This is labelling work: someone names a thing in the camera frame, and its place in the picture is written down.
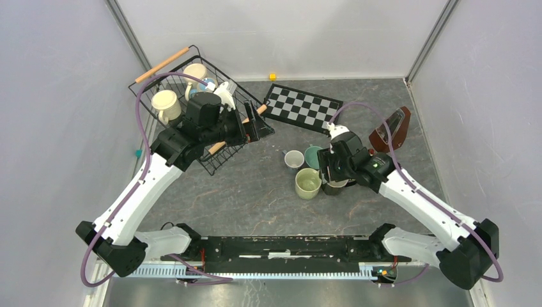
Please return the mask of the glossy black mug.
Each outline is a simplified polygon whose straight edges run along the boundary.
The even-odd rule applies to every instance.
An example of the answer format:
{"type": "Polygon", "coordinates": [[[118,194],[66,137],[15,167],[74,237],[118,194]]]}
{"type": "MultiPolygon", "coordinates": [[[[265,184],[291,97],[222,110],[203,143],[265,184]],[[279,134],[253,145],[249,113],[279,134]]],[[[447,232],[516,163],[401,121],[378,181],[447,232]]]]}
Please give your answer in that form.
{"type": "Polygon", "coordinates": [[[327,196],[336,196],[348,185],[349,180],[331,181],[321,185],[321,190],[327,196]]]}

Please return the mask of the small green teacup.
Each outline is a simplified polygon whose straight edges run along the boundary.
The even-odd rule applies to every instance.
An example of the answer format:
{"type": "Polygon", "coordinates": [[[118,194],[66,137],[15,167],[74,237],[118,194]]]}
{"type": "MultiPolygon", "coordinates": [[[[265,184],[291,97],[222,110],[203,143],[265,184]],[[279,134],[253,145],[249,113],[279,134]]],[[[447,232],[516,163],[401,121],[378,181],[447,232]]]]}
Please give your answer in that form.
{"type": "Polygon", "coordinates": [[[322,147],[316,145],[309,145],[304,152],[304,159],[309,168],[319,170],[320,163],[318,160],[318,151],[322,150],[322,147]]]}

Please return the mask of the light green mug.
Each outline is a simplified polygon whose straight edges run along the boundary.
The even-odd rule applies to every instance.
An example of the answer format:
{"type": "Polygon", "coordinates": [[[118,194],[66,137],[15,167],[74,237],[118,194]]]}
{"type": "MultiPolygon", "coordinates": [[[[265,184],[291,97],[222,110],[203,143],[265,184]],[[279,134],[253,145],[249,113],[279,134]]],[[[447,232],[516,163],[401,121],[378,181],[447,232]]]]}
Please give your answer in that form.
{"type": "Polygon", "coordinates": [[[319,171],[312,168],[302,169],[295,176],[295,192],[303,200],[311,200],[318,194],[321,183],[319,171]]]}

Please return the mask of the grey blue mug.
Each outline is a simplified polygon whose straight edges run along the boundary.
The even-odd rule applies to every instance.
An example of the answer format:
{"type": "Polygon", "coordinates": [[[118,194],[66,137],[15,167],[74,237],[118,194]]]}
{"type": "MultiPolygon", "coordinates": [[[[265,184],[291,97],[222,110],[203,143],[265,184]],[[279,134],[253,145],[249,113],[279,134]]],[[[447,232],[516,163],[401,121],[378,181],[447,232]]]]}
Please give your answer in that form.
{"type": "Polygon", "coordinates": [[[298,171],[303,168],[305,163],[304,154],[298,150],[283,150],[283,160],[288,169],[298,171]]]}

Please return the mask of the blue bottomed mug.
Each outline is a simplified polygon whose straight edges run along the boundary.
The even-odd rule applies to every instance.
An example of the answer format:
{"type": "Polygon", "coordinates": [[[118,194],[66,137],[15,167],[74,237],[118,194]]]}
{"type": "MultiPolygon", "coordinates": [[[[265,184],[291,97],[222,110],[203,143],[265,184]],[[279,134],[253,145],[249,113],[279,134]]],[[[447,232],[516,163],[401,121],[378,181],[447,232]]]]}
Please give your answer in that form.
{"type": "Polygon", "coordinates": [[[199,83],[196,87],[198,92],[209,92],[213,93],[217,88],[217,81],[212,77],[205,77],[203,79],[205,84],[199,83]]]}

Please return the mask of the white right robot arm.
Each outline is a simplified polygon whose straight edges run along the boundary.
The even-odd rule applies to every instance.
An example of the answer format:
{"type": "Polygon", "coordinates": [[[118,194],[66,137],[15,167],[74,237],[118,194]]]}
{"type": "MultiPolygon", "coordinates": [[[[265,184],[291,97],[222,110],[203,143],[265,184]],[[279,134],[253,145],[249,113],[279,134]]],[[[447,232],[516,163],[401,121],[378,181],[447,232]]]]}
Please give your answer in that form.
{"type": "Polygon", "coordinates": [[[360,137],[342,125],[330,129],[330,145],[317,153],[322,180],[348,181],[367,187],[393,201],[422,223],[431,233],[421,235],[385,223],[371,236],[370,255],[378,261],[405,256],[440,269],[454,285],[470,290],[480,280],[489,280],[490,267],[498,264],[499,227],[490,219],[474,218],[452,208],[421,186],[392,156],[371,155],[360,137]]]}

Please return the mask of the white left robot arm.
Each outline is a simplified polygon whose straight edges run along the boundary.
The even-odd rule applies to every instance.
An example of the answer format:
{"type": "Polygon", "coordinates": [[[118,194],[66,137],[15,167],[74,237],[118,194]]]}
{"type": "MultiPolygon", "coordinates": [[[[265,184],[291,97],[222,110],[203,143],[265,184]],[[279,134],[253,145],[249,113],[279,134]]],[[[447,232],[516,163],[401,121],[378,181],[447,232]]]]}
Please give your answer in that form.
{"type": "Polygon", "coordinates": [[[262,114],[263,104],[250,101],[239,110],[214,93],[198,93],[174,124],[159,133],[146,150],[145,163],[130,185],[100,217],[82,221],[76,234],[119,277],[132,274],[145,261],[169,254],[194,260],[201,236],[186,224],[166,230],[139,232],[143,217],[160,195],[193,161],[223,146],[243,146],[274,133],[262,114]]]}

